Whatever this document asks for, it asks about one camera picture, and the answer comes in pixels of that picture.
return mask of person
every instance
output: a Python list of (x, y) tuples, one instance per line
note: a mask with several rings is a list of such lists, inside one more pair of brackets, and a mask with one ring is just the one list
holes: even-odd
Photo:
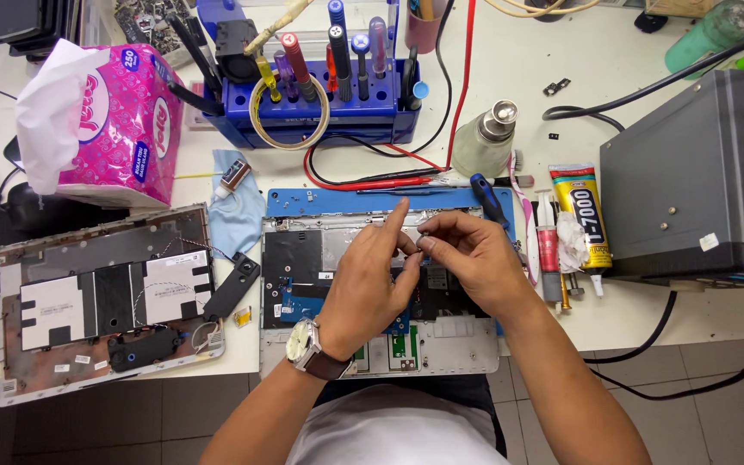
[[(386, 329), (406, 308), (427, 253), (501, 322), (559, 463), (651, 463), (633, 422), (528, 284), (502, 228), (462, 212), (443, 213), (418, 227), (423, 235), (416, 244), (401, 230), (408, 209), (402, 198), (385, 224), (363, 229), (340, 260), (316, 317), (322, 350), (345, 361)], [(392, 283), (397, 250), (408, 258)], [(407, 380), (408, 387), (395, 386)], [(364, 382), (368, 387), (360, 389)], [(485, 375), (327, 385), (281, 362), (220, 427), (200, 463), (507, 463), (500, 425), (492, 419)]]

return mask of green bottle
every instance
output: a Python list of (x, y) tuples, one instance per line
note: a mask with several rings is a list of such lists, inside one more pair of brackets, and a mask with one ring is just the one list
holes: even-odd
[[(712, 8), (694, 29), (668, 49), (665, 65), (675, 73), (743, 41), (744, 1), (727, 0)], [(697, 79), (707, 70), (697, 71), (686, 79)]]

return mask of blue cloth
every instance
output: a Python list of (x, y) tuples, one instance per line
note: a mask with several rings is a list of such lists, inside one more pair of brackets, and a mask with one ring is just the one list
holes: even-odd
[[(234, 150), (215, 150), (214, 172), (224, 172), (237, 159), (245, 161), (242, 153)], [(254, 175), (249, 173), (232, 195), (220, 200), (214, 189), (220, 185), (222, 175), (212, 176), (212, 199), (208, 207), (208, 226), (212, 232), (212, 246), (229, 257), (235, 252), (246, 253), (260, 240), (266, 202), (257, 189)]]

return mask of yellow glue tube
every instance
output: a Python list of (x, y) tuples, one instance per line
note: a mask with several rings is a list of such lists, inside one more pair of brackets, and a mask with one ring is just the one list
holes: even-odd
[(602, 291), (602, 273), (614, 265), (614, 260), (610, 256), (605, 221), (599, 207), (601, 202), (593, 163), (551, 164), (548, 169), (561, 209), (574, 214), (576, 221), (584, 227), (584, 243), (590, 251), (590, 259), (582, 269), (590, 275), (596, 295), (601, 297), (605, 294)]

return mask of tissue box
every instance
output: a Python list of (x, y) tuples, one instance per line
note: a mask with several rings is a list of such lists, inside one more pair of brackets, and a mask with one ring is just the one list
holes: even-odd
[(110, 49), (109, 62), (88, 73), (79, 151), (56, 192), (103, 207), (168, 207), (183, 103), (167, 84), (182, 81), (147, 44)]

